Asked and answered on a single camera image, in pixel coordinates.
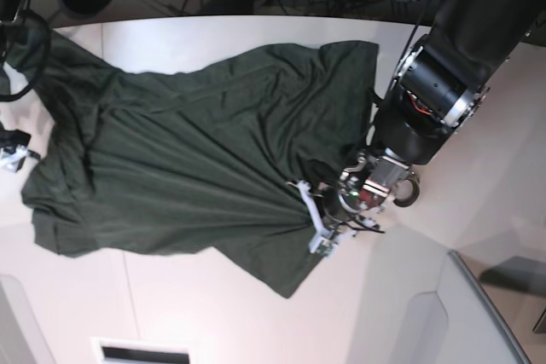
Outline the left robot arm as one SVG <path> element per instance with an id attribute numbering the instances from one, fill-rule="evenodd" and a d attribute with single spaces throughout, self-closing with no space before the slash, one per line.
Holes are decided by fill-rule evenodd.
<path id="1" fill-rule="evenodd" d="M 311 216 L 311 254 L 331 256 L 375 215 L 420 194 L 417 165 L 428 164 L 470 119 L 487 82 L 528 33 L 545 0 L 441 0 L 426 35 L 407 45 L 361 140 L 333 182 L 296 184 Z"/>

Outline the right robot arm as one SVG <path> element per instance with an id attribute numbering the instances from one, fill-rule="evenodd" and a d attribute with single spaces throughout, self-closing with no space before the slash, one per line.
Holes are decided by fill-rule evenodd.
<path id="1" fill-rule="evenodd" d="M 1 0 L 1 64 L 7 62 L 9 54 L 17 41 L 22 38 L 23 31 L 31 23 L 41 33 L 38 48 L 42 54 L 38 60 L 33 77 L 19 91 L 14 92 L 8 86 L 1 93 L 2 103 L 11 103 L 22 99 L 34 89 L 39 78 L 44 73 L 51 51 L 51 30 L 46 20 L 30 8 L 30 0 Z M 27 159 L 40 160 L 39 153 L 29 148 L 31 135 L 22 130 L 1 128 L 1 169 L 16 173 L 20 171 Z"/>

